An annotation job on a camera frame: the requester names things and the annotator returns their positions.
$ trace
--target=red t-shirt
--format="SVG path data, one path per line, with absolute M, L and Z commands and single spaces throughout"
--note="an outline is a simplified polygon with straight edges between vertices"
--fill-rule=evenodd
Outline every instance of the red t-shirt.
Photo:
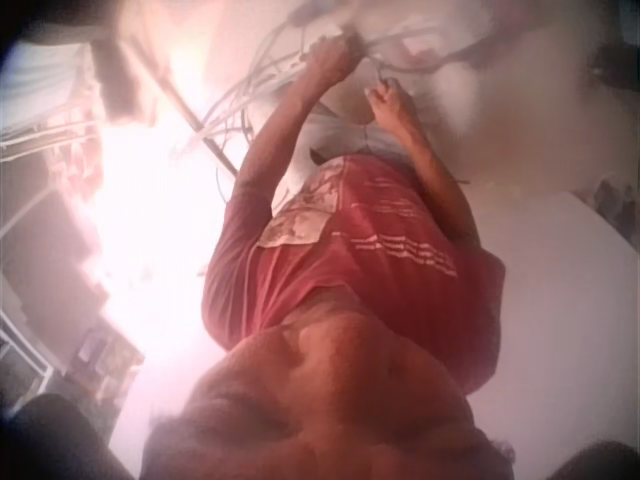
M 224 348 L 278 325 L 317 287 L 345 287 L 444 364 L 465 393 L 494 373 L 500 260 L 454 246 L 409 171 L 372 156 L 323 165 L 275 216 L 261 194 L 227 205 L 203 318 Z

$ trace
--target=forearm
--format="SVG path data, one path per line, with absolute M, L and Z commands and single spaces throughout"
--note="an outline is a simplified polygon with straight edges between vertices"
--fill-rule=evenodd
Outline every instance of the forearm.
M 291 163 L 302 125 L 325 91 L 313 75 L 305 72 L 298 77 L 249 148 L 234 191 L 251 186 L 273 199 Z
M 417 127 L 399 135 L 409 152 L 425 190 L 425 202 L 442 232 L 454 243 L 480 245 L 471 207 L 455 178 L 433 154 L 424 133 Z

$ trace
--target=hand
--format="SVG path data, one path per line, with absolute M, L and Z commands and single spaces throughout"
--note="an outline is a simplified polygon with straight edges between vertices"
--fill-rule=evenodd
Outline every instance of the hand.
M 322 38 L 306 58 L 307 74 L 326 91 L 351 75 L 363 56 L 362 42 L 355 34 Z
M 411 133 L 422 134 L 415 103 L 398 80 L 390 78 L 366 94 L 381 128 L 401 141 Z

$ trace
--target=man's left hand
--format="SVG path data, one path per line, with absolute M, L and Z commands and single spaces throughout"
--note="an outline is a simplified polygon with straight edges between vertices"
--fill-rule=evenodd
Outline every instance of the man's left hand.
M 363 56 L 362 42 L 355 34 L 323 38 L 307 56 L 307 74 L 326 91 L 351 75 Z

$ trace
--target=wall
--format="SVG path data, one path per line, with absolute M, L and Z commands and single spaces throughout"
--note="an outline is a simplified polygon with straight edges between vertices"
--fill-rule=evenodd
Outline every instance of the wall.
M 637 447 L 638 259 L 568 194 L 478 218 L 507 266 L 496 376 L 470 398 L 478 425 L 542 479 L 599 439 Z

